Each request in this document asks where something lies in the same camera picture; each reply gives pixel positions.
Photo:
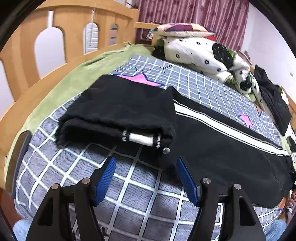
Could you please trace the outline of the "person's right hand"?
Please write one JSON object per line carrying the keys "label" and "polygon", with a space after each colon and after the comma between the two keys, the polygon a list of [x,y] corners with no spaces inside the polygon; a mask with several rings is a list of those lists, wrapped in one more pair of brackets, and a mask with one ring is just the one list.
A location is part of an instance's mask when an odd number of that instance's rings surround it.
{"label": "person's right hand", "polygon": [[292,192],[285,208],[285,215],[287,219],[292,218],[295,214],[295,190]]}

